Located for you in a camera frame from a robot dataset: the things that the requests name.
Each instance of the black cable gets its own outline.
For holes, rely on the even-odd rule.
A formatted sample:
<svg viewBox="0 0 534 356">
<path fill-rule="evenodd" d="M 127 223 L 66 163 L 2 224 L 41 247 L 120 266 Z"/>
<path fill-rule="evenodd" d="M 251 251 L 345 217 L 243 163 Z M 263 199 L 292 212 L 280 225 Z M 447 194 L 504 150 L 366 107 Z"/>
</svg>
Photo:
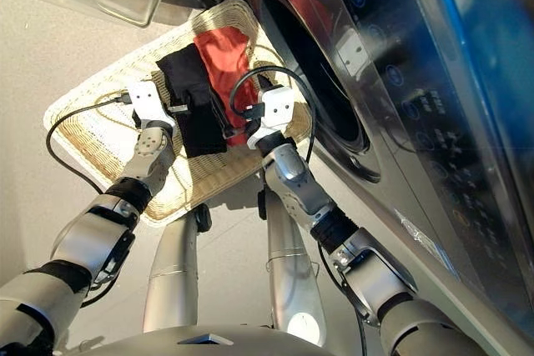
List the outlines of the black cable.
<svg viewBox="0 0 534 356">
<path fill-rule="evenodd" d="M 323 265 L 325 266 L 325 270 L 328 273 L 328 276 L 332 280 L 332 283 L 341 291 L 342 294 L 345 294 L 345 289 L 343 286 L 348 286 L 348 283 L 345 281 L 345 278 L 341 276 L 341 283 L 338 283 L 337 279 L 335 279 L 334 274 L 332 273 L 332 270 L 330 269 L 330 266 L 326 262 L 325 254 L 323 253 L 323 248 L 320 246 L 319 243 L 317 243 L 317 248 L 319 249 L 319 256 L 321 262 L 323 262 Z M 358 323 L 358 331 L 360 333 L 360 342 L 361 342 L 361 356 L 367 356 L 367 339 L 365 337 L 365 329 L 364 329 L 364 322 L 363 318 L 360 315 L 360 312 L 355 308 L 356 312 L 356 322 Z"/>
<path fill-rule="evenodd" d="M 64 122 L 66 119 L 68 118 L 71 118 L 73 115 L 75 114 L 78 114 L 78 113 L 81 113 L 81 112 L 86 112 L 88 110 L 91 110 L 93 108 L 100 108 L 102 106 L 105 106 L 107 104 L 111 104 L 111 103 L 116 103 L 116 102 L 121 102 L 122 101 L 122 98 L 121 97 L 118 97 L 118 98 L 113 98 L 113 99 L 109 99 L 105 102 L 101 102 L 101 103 L 97 103 L 97 104 L 94 104 L 94 105 L 91 105 L 91 106 L 86 106 L 85 108 L 79 108 L 78 110 L 74 110 L 73 112 L 70 112 L 70 113 L 67 113 L 65 114 L 64 116 L 62 116 L 58 121 L 56 121 L 53 126 L 48 130 L 48 133 L 47 133 L 47 138 L 46 138 L 46 145 L 47 145 L 47 150 L 48 150 L 48 153 L 50 153 L 50 156 L 52 156 L 54 158 L 54 160 L 56 162 L 58 162 L 59 164 L 61 164 L 63 167 L 65 167 L 68 171 L 70 171 L 71 173 L 74 173 L 76 175 L 78 175 L 83 181 L 85 181 L 86 183 L 88 183 L 89 185 L 91 185 L 95 191 L 97 191 L 98 194 L 102 194 L 103 191 L 102 189 L 100 189 L 100 187 L 91 179 L 89 178 L 87 175 L 85 175 L 84 173 L 82 173 L 81 171 L 78 171 L 76 168 L 74 168 L 73 166 L 65 163 L 52 149 L 52 134 L 54 133 L 54 131 L 56 130 L 56 128 L 58 128 L 62 122 Z"/>
<path fill-rule="evenodd" d="M 310 106 L 310 110 L 311 110 L 311 132 L 310 132 L 310 145 L 308 145 L 308 152 L 306 154 L 306 162 L 309 163 L 310 158 L 311 158 L 311 152 L 313 150 L 314 141 L 315 141 L 315 125 L 316 125 L 316 120 L 317 120 L 317 107 L 312 102 L 313 97 L 311 96 L 310 89 L 308 88 L 306 83 L 302 80 L 302 78 L 299 77 L 297 73 L 295 73 L 292 70 L 289 70 L 288 68 L 281 67 L 281 66 L 262 66 L 262 67 L 253 68 L 252 70 L 244 74 L 238 80 L 238 82 L 235 83 L 234 87 L 232 88 L 232 91 L 230 92 L 230 99 L 229 99 L 230 108 L 235 114 L 244 118 L 244 111 L 238 110 L 237 108 L 235 108 L 235 104 L 234 104 L 235 95 L 237 94 L 237 91 L 239 90 L 241 85 L 243 85 L 243 83 L 247 79 L 253 77 L 254 75 L 265 73 L 267 71 L 277 71 L 279 73 L 284 73 L 286 75 L 289 75 L 297 82 L 297 84 L 300 87 L 300 90 L 305 93 L 305 97 L 309 99 L 308 105 Z"/>
<path fill-rule="evenodd" d="M 106 288 L 104 288 L 101 293 L 96 295 L 94 298 L 91 298 L 91 299 L 86 300 L 85 302 L 83 302 L 82 305 L 80 306 L 80 308 L 86 308 L 87 306 L 91 306 L 93 303 L 97 303 L 101 298 L 106 296 L 108 294 L 108 292 L 111 291 L 111 288 L 113 288 L 113 286 L 117 282 L 117 278 L 118 278 L 118 274 L 115 276 L 114 279 L 112 279 L 109 282 L 108 286 Z"/>
<path fill-rule="evenodd" d="M 343 293 L 345 294 L 345 290 L 341 287 L 341 284 L 337 282 L 337 279 L 335 279 L 334 274 L 332 273 L 332 270 L 330 269 L 330 266 L 326 262 L 325 254 L 323 253 L 323 248 L 320 246 L 319 243 L 317 243 L 317 248 L 319 249 L 319 256 L 320 261 L 323 262 L 323 266 L 325 266 L 325 270 L 328 273 L 328 276 L 332 280 L 332 283 Z"/>
<path fill-rule="evenodd" d="M 356 310 L 356 321 L 358 322 L 358 331 L 360 331 L 361 356 L 367 356 L 367 338 L 365 337 L 364 321 Z"/>
</svg>

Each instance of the black cloth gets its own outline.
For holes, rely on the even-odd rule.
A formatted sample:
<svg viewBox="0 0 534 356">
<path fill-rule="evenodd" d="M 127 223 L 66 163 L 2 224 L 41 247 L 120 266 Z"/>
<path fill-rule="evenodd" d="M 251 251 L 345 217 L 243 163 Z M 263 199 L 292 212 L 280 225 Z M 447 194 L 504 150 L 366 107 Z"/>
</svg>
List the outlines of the black cloth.
<svg viewBox="0 0 534 356">
<path fill-rule="evenodd" d="M 158 62 L 170 92 L 170 106 L 187 104 L 189 111 L 175 115 L 188 158 L 226 152 L 226 141 L 212 109 L 208 72 L 194 43 Z"/>
</svg>

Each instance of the gray floor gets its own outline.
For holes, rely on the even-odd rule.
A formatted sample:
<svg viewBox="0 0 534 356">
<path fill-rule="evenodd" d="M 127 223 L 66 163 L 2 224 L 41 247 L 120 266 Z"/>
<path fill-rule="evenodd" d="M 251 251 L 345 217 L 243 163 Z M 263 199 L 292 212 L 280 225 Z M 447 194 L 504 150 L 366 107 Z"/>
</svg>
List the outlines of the gray floor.
<svg viewBox="0 0 534 356">
<path fill-rule="evenodd" d="M 0 284 L 48 259 L 58 231 L 94 196 L 92 189 L 46 153 L 43 113 L 53 101 L 125 53 L 170 29 L 137 29 L 87 18 L 38 0 L 0 0 Z M 175 23 L 189 11 L 172 14 Z M 345 185 L 314 158 L 315 176 L 349 215 L 369 214 Z M 214 226 L 199 236 L 199 323 L 270 323 L 266 228 L 257 217 L 257 178 L 210 200 Z M 141 331 L 149 268 L 161 229 L 140 224 L 120 280 L 101 302 L 82 310 L 60 351 L 98 346 Z M 311 257 L 319 261 L 306 237 Z M 327 348 L 360 354 L 355 315 L 324 269 L 319 285 L 327 322 Z M 376 333 L 368 331 L 370 354 Z"/>
</svg>

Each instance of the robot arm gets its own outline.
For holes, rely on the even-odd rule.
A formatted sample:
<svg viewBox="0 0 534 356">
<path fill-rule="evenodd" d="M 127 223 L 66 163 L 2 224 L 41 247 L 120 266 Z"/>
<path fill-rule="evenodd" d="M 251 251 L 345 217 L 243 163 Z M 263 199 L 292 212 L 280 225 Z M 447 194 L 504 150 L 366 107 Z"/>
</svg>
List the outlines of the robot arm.
<svg viewBox="0 0 534 356">
<path fill-rule="evenodd" d="M 410 274 L 364 228 L 357 227 L 315 181 L 292 141 L 274 133 L 257 142 L 266 185 L 289 215 L 330 255 L 343 290 L 363 319 L 380 327 L 387 356 L 485 355 L 432 304 L 418 299 Z"/>
<path fill-rule="evenodd" d="M 117 276 L 139 216 L 164 185 L 175 160 L 175 122 L 152 83 L 135 84 L 128 92 L 141 120 L 133 157 L 117 181 L 58 235 L 49 262 L 0 288 L 0 351 L 51 352 L 91 285 Z"/>
</svg>

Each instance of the robotic hand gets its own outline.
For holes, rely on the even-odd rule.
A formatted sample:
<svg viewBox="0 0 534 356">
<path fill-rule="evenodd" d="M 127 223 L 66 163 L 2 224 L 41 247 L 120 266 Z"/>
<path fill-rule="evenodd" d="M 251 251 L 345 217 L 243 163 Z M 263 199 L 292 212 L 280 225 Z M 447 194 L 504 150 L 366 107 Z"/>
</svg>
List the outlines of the robotic hand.
<svg viewBox="0 0 534 356">
<path fill-rule="evenodd" d="M 133 157 L 117 181 L 58 235 L 48 263 L 0 288 L 0 353 L 52 352 L 89 288 L 117 277 L 140 214 L 164 185 L 175 160 L 176 124 L 153 83 L 137 83 L 128 93 L 141 120 Z"/>
</svg>

